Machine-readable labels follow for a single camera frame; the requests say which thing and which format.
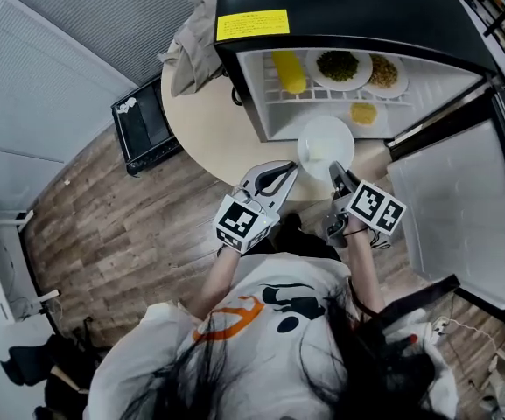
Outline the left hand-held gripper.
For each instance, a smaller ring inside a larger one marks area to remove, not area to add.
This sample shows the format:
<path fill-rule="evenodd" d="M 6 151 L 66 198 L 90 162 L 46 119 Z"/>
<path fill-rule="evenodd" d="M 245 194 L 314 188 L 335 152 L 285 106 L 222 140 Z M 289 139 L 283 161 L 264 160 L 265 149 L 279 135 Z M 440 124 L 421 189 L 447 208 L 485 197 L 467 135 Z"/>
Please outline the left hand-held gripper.
<path fill-rule="evenodd" d="M 224 246 L 243 255 L 268 237 L 278 224 L 279 209 L 298 177 L 298 166 L 276 160 L 251 168 L 214 217 L 214 233 Z"/>

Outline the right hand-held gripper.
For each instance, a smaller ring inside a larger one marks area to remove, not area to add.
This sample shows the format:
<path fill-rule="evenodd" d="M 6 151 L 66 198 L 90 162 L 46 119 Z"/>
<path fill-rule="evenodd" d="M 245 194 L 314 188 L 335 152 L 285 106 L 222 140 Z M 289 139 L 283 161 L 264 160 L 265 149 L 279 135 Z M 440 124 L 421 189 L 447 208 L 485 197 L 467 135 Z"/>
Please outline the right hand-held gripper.
<path fill-rule="evenodd" d="M 373 233 L 372 246 L 379 248 L 396 231 L 406 211 L 406 205 L 380 187 L 362 182 L 346 171 L 338 161 L 329 166 L 333 185 L 333 201 L 324 218 L 326 241 L 339 249 L 347 247 L 346 230 L 355 217 Z"/>

